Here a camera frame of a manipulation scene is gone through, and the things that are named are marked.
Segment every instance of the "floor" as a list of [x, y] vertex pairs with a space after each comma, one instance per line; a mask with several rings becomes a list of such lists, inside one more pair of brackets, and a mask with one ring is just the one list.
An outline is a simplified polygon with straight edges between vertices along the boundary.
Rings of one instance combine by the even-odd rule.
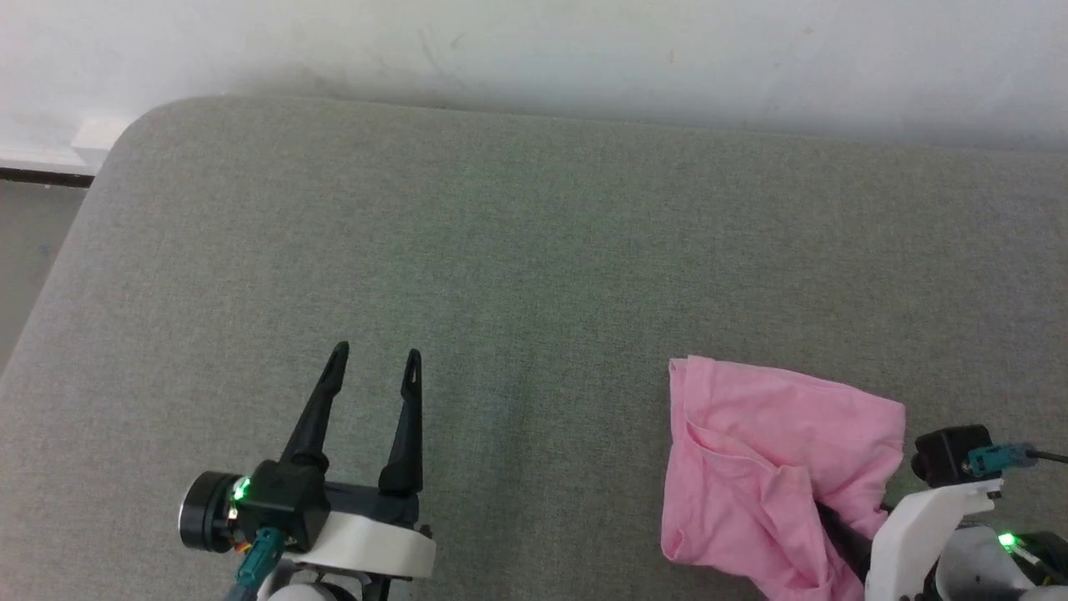
[[0, 180], [0, 373], [85, 191]]

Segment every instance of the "wall baseboard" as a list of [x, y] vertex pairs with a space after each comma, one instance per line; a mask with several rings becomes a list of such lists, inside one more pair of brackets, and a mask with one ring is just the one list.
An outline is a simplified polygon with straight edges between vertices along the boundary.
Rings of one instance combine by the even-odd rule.
[[93, 179], [95, 178], [93, 175], [79, 175], [77, 173], [56, 173], [52, 171], [31, 171], [28, 169], [0, 167], [0, 180], [4, 181], [88, 188], [93, 185]]
[[96, 170], [74, 151], [21, 151], [0, 147], [0, 169], [95, 175]]

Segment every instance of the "white wall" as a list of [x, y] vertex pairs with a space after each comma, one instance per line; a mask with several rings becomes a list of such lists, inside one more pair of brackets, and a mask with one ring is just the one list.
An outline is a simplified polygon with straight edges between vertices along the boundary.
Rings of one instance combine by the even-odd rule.
[[246, 93], [1068, 149], [1065, 0], [4, 0], [0, 52], [0, 161], [73, 171]]

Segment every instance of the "teal cable connector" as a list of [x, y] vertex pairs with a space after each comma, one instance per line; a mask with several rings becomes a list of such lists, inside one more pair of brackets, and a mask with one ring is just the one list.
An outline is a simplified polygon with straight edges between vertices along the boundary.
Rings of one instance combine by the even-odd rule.
[[1038, 460], [1028, 454], [1034, 453], [1035, 445], [1017, 443], [980, 447], [968, 454], [967, 472], [976, 478], [992, 476], [1009, 468], [1031, 468]]
[[278, 567], [285, 551], [285, 536], [278, 528], [260, 528], [252, 549], [245, 555], [237, 569], [237, 585], [246, 589], [260, 590], [267, 576]]

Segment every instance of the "black circular motor cap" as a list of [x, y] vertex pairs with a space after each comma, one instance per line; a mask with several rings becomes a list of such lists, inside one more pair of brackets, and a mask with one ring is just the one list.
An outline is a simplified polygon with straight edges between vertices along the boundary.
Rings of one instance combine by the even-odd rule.
[[205, 472], [193, 480], [178, 513], [182, 544], [198, 551], [230, 551], [229, 533], [217, 532], [214, 523], [225, 519], [226, 499], [240, 477], [239, 474]]

